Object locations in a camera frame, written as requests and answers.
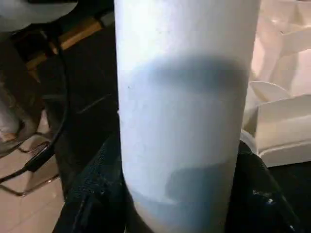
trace white container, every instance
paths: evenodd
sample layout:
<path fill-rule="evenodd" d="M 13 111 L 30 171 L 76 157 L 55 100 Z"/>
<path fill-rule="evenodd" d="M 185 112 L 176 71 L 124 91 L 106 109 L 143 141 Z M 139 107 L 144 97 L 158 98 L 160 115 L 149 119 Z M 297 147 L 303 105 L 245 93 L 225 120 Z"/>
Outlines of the white container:
<path fill-rule="evenodd" d="M 224 232 L 258 10 L 115 1 L 129 232 Z"/>
<path fill-rule="evenodd" d="M 253 128 L 267 167 L 311 161 L 311 95 L 260 105 Z"/>
<path fill-rule="evenodd" d="M 252 63 L 254 80 L 275 83 L 291 91 L 290 79 L 294 79 L 295 72 L 300 72 L 298 69 L 301 69 L 297 57 L 300 57 L 299 53 L 311 49 L 310 21 L 310 1 L 264 0 L 262 2 L 257 26 L 258 39 L 255 43 Z M 299 95 L 298 90 L 294 90 L 291 94 Z"/>
<path fill-rule="evenodd" d="M 263 103 L 288 99 L 290 97 L 288 91 L 276 84 L 262 81 L 249 82 L 242 128 L 249 133 L 254 133 L 256 127 L 254 124 L 257 122 L 258 107 Z"/>

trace black cable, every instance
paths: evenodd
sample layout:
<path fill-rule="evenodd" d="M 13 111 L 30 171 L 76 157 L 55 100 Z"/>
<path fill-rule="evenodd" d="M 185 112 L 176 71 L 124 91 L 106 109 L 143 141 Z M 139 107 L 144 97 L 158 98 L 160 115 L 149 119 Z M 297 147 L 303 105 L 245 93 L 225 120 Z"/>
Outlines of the black cable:
<path fill-rule="evenodd" d="M 19 176 L 19 175 L 25 173 L 26 171 L 27 171 L 27 169 L 25 167 L 23 167 L 22 169 L 17 170 L 16 172 L 14 172 L 14 173 L 12 173 L 12 174 L 10 174 L 8 176 L 0 178 L 0 183 L 6 182 L 6 181 L 8 181 L 10 179 L 13 179 L 16 176 Z"/>
<path fill-rule="evenodd" d="M 57 130 L 56 134 L 54 135 L 53 139 L 51 142 L 41 151 L 37 156 L 34 156 L 32 159 L 30 159 L 22 169 L 8 175 L 5 177 L 0 178 L 0 183 L 3 183 L 5 181 L 8 181 L 16 176 L 19 176 L 26 171 L 31 171 L 35 172 L 37 171 L 40 167 L 42 167 L 53 155 L 54 155 L 54 146 L 56 142 L 58 141 L 60 135 L 63 133 L 64 128 L 66 126 L 66 123 L 69 118 L 69 112 L 70 112 L 70 86 L 69 86 L 69 76 L 68 76 L 68 69 L 67 69 L 67 64 L 65 61 L 65 57 L 63 54 L 63 49 L 61 47 L 61 44 L 59 42 L 59 39 L 55 39 L 55 46 L 58 52 L 58 57 L 61 61 L 62 64 L 62 80 L 64 84 L 64 94 L 65 94 L 65 109 L 64 109 L 64 114 L 62 121 L 60 123 L 59 129 Z"/>

